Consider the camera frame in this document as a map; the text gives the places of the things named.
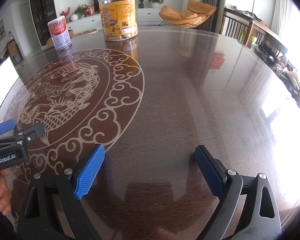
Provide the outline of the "person left hand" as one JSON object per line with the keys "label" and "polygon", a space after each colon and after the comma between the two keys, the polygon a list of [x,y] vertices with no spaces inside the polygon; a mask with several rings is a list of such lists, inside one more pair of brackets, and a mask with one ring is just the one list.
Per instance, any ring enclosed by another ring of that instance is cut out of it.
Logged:
{"label": "person left hand", "polygon": [[6,177],[9,175],[9,170],[0,171],[0,213],[7,216],[11,213],[11,191],[8,188]]}

